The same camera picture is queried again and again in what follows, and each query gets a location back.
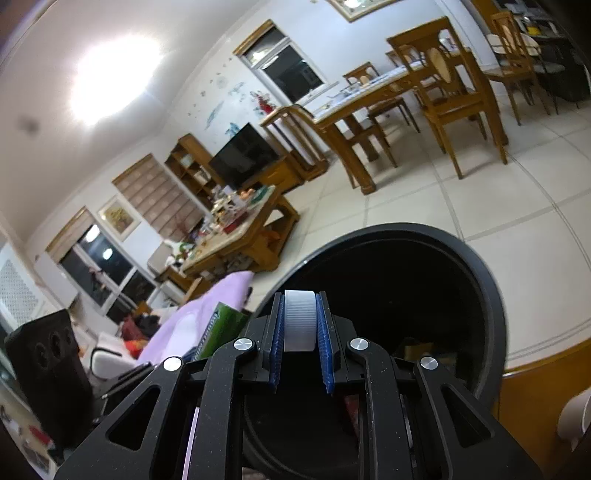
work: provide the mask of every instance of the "perforated white panel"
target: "perforated white panel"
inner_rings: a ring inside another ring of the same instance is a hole
[[[36,296],[10,260],[0,270],[0,299],[19,325],[29,322],[37,307]]]

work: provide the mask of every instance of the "framed picture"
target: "framed picture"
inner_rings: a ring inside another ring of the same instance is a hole
[[[371,12],[393,4],[398,0],[327,0],[335,7],[349,22]]]
[[[120,240],[125,240],[141,223],[141,217],[116,196],[99,210],[99,216]]]

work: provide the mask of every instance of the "silver screw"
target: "silver screw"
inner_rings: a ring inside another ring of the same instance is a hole
[[[353,350],[365,350],[369,347],[369,342],[365,338],[354,338],[350,345]]]
[[[250,338],[239,338],[234,342],[234,348],[236,350],[250,350],[252,347],[252,340]]]
[[[181,368],[183,361],[177,356],[170,356],[164,361],[164,369],[169,372],[174,372]]]
[[[432,356],[424,356],[421,358],[421,367],[427,370],[435,370],[439,364]]]

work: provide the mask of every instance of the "wooden window valance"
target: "wooden window valance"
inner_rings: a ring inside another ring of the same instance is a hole
[[[96,221],[92,214],[86,207],[82,207],[60,230],[45,251],[55,263],[59,263],[93,223]]]
[[[259,28],[257,28],[254,32],[248,35],[248,38],[243,41],[236,50],[234,50],[234,55],[240,56],[244,55],[246,51],[253,46],[253,44],[261,38],[265,33],[267,33],[270,29],[275,27],[276,25],[273,23],[273,20],[267,20],[263,23]]]
[[[182,240],[203,212],[150,154],[113,180],[137,212],[164,238]]]

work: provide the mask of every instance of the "black plastic mount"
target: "black plastic mount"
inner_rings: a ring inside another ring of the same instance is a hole
[[[56,480],[242,478],[243,398],[275,391],[269,382],[280,304],[277,294],[271,314],[249,322],[243,337],[252,344],[239,349],[227,343],[189,364],[163,362],[76,449]],[[435,359],[410,363],[376,343],[352,343],[352,323],[333,317],[324,295],[320,307],[335,393],[359,395],[359,479],[542,478],[509,433]]]

